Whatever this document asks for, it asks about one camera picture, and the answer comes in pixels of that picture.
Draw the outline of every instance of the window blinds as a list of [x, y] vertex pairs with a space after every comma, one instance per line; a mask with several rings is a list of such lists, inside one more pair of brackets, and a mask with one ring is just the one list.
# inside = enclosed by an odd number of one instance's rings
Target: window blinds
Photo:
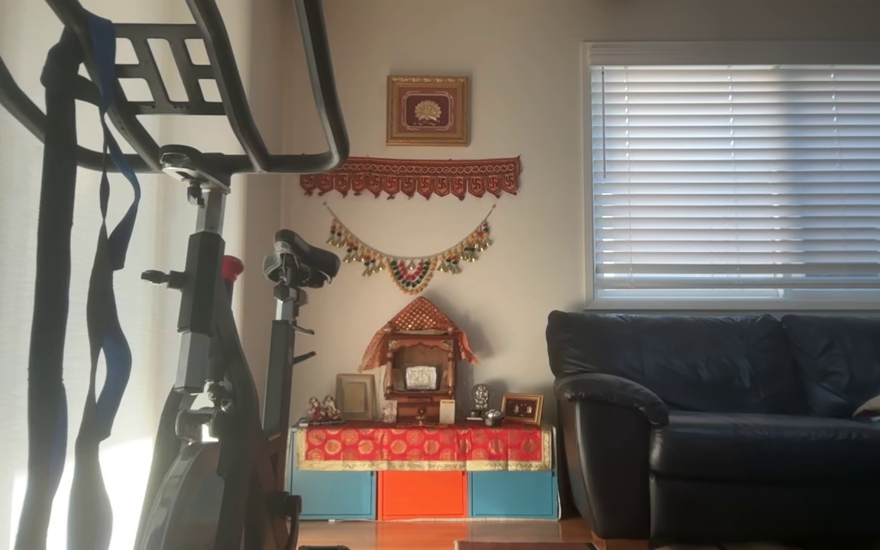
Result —
[[880, 66], [592, 66], [594, 291], [880, 289]]

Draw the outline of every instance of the red knob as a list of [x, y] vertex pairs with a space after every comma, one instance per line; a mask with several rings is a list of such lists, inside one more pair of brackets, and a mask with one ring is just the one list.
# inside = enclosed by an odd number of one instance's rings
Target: red knob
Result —
[[227, 281], [234, 283], [237, 281], [237, 277], [244, 272], [244, 262], [240, 261], [238, 257], [232, 257], [231, 255], [224, 255], [223, 257], [223, 278]]

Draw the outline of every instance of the small photo frame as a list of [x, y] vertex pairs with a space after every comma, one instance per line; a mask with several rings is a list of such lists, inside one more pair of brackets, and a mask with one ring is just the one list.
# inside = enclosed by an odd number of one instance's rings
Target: small photo frame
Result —
[[342, 420], [371, 420], [376, 414], [376, 377], [339, 374], [335, 379], [335, 403]]
[[387, 145], [471, 142], [466, 76], [389, 76]]
[[457, 422], [457, 401], [440, 400], [440, 424]]
[[542, 400], [537, 393], [505, 393], [502, 396], [504, 420], [523, 424], [542, 424]]

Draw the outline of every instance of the rug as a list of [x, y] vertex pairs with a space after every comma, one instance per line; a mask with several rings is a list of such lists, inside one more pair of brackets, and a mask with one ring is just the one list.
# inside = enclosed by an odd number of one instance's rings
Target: rug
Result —
[[454, 550], [597, 550], [591, 542], [472, 542], [458, 540]]

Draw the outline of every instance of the bike seat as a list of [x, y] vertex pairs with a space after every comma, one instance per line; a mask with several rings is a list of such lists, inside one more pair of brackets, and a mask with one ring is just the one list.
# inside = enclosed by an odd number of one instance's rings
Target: bike seat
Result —
[[273, 235], [273, 251], [263, 261], [263, 270], [273, 282], [317, 289], [338, 275], [341, 260], [324, 248], [312, 247], [289, 229]]

